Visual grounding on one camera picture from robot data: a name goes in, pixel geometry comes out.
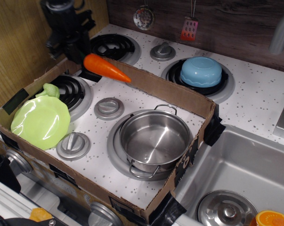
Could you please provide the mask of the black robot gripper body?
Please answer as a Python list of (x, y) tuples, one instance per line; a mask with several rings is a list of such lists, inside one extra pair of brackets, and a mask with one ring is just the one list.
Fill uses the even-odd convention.
[(88, 32), (96, 25), (92, 19), (92, 11), (85, 10), (79, 14), (74, 8), (62, 12), (51, 11), (45, 8), (46, 20), (52, 33), (46, 42), (51, 58), (57, 59), (64, 53), (67, 43), (77, 45), (78, 32)]

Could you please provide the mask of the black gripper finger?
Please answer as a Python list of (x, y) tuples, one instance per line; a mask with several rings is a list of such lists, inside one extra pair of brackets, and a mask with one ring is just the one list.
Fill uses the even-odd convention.
[(77, 48), (79, 51), (79, 56), (86, 56), (91, 53), (89, 33), (88, 32), (78, 32)]
[(82, 64), (82, 58), (79, 49), (73, 43), (67, 43), (64, 48), (66, 57), (75, 62), (76, 64)]

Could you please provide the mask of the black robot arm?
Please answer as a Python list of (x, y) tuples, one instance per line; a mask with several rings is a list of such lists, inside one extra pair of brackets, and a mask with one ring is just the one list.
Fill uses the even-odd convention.
[(64, 54), (68, 60), (78, 65), (83, 64), (84, 57), (91, 53), (89, 31), (96, 26), (92, 11), (82, 9), (73, 0), (41, 0), (41, 9), (51, 28), (51, 35), (46, 42), (51, 58), (57, 59)]

